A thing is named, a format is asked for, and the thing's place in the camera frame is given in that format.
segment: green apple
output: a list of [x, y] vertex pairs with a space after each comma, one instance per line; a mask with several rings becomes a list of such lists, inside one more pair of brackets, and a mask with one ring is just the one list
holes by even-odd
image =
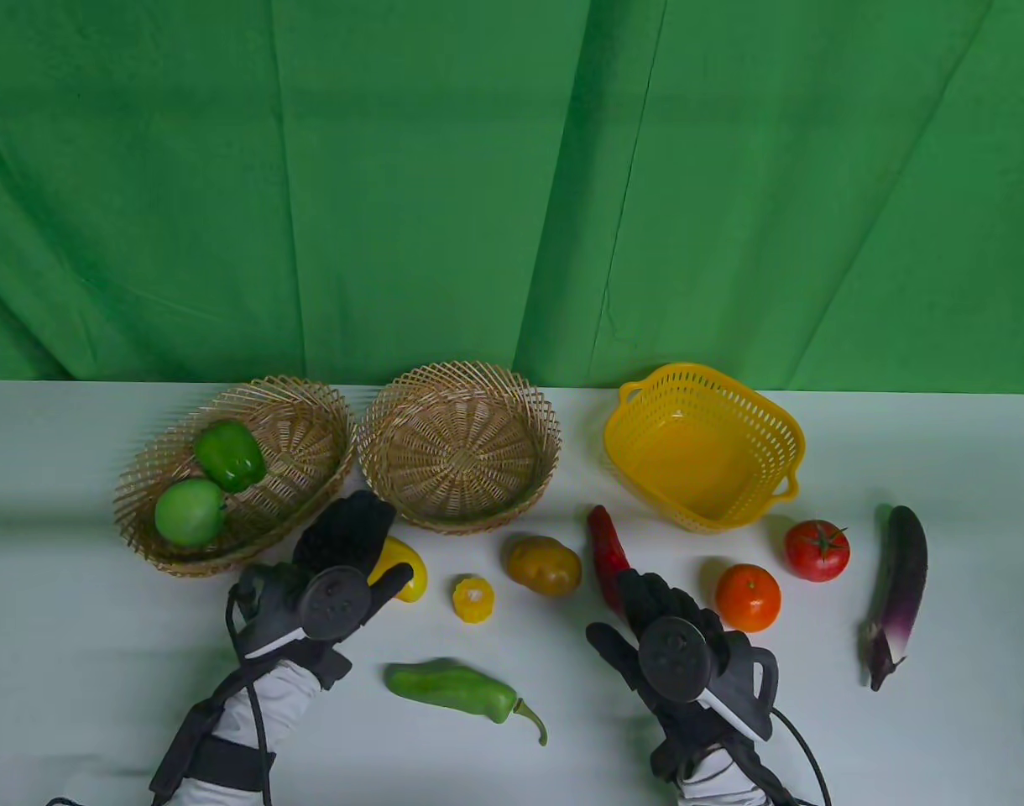
[[205, 478], [189, 478], [163, 492], [155, 507], [155, 525], [168, 542], [180, 548], [200, 548], [213, 542], [225, 522], [225, 496]]

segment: yellow pepper slice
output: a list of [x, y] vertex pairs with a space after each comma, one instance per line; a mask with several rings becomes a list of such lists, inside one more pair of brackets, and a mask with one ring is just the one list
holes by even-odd
[[487, 581], [480, 576], [469, 576], [452, 592], [452, 608], [468, 625], [481, 625], [494, 614], [496, 599], [494, 588]]
[[367, 584], [373, 585], [377, 583], [386, 570], [389, 570], [390, 567], [393, 567], [397, 563], [401, 563], [401, 561], [406, 561], [412, 567], [412, 570], [416, 571], [416, 576], [412, 578], [410, 583], [403, 586], [403, 590], [400, 591], [400, 594], [397, 594], [397, 599], [400, 599], [401, 602], [417, 602], [423, 598], [423, 594], [426, 592], [428, 581], [426, 564], [423, 561], [423, 557], [419, 556], [419, 552], [416, 552], [416, 549], [413, 549], [408, 543], [397, 541], [392, 535], [389, 535], [385, 539], [385, 546], [381, 550], [381, 557], [378, 557], [378, 564], [370, 572], [370, 579], [367, 580]]

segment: tracker puck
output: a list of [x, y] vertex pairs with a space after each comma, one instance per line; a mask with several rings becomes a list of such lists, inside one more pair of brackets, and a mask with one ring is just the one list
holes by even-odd
[[370, 585], [355, 568], [327, 568], [300, 596], [300, 626], [314, 641], [334, 641], [355, 630], [370, 610]]
[[639, 638], [639, 667], [666, 699], [699, 698], [713, 675], [713, 657], [702, 633], [691, 622], [663, 616]]

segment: green chili pepper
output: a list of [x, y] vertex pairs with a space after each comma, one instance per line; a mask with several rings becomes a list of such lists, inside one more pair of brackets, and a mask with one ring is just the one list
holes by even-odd
[[497, 724], [519, 714], [538, 726], [542, 734], [538, 744], [545, 748], [550, 740], [542, 719], [512, 687], [455, 661], [442, 657], [427, 664], [391, 664], [385, 668], [385, 686], [397, 696], [487, 717]]

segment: oval wicker basket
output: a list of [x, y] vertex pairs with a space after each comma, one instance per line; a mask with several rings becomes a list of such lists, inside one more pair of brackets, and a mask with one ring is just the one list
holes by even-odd
[[561, 456], [543, 392], [499, 366], [422, 366], [385, 387], [358, 432], [371, 489], [440, 534], [484, 533], [535, 506]]
[[[254, 434], [266, 477], [225, 496], [225, 525], [216, 542], [177, 548], [155, 527], [155, 505], [171, 484], [202, 476], [195, 437], [216, 420], [236, 419]], [[173, 576], [213, 576], [239, 567], [282, 541], [324, 508], [351, 469], [351, 414], [336, 389], [308, 380], [267, 377], [221, 392], [160, 434], [121, 476], [117, 525], [136, 553]]]

